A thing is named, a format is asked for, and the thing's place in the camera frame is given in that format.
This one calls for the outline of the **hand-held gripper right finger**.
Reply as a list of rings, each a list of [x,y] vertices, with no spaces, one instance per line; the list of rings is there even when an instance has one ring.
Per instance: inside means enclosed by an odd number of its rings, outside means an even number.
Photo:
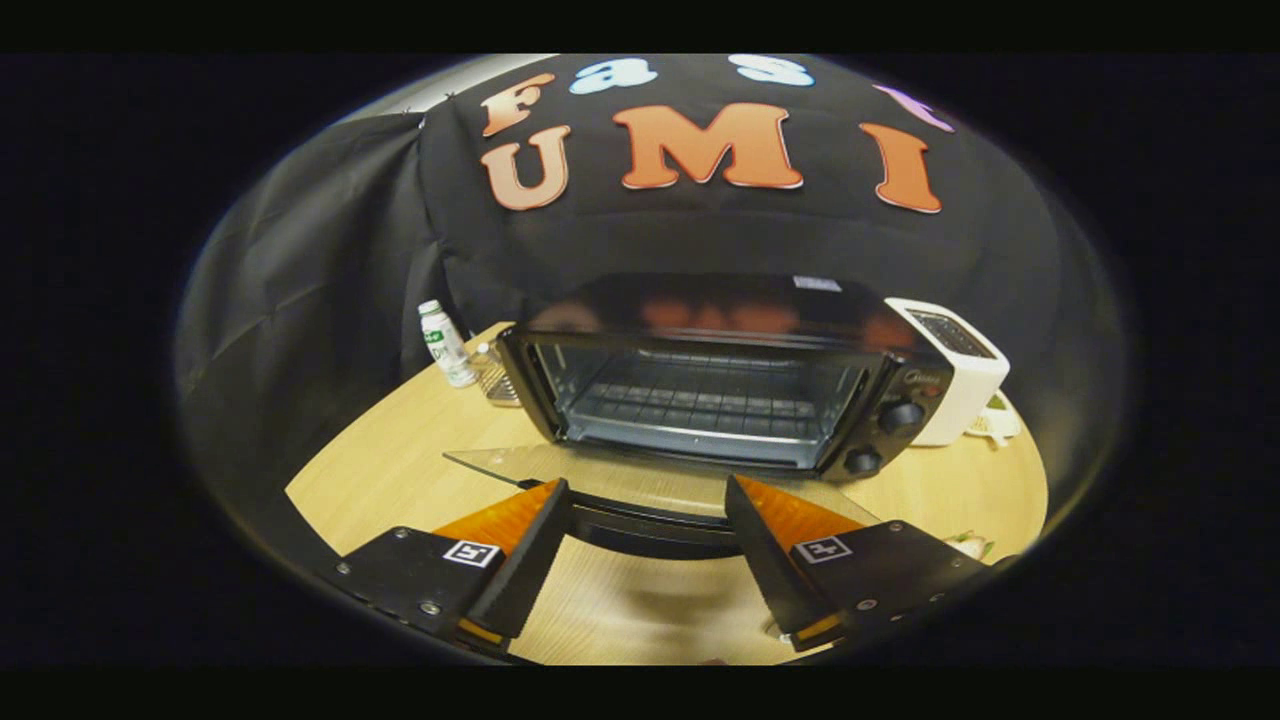
[[[746,475],[724,515],[781,634],[800,653],[869,650],[972,600],[1020,560],[973,530],[945,536],[919,512],[860,516]]]

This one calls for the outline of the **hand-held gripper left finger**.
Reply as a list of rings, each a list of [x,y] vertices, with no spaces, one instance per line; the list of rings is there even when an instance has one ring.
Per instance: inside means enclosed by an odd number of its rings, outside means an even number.
[[[435,530],[392,528],[335,561],[335,587],[436,641],[502,656],[525,628],[572,507],[558,479]]]

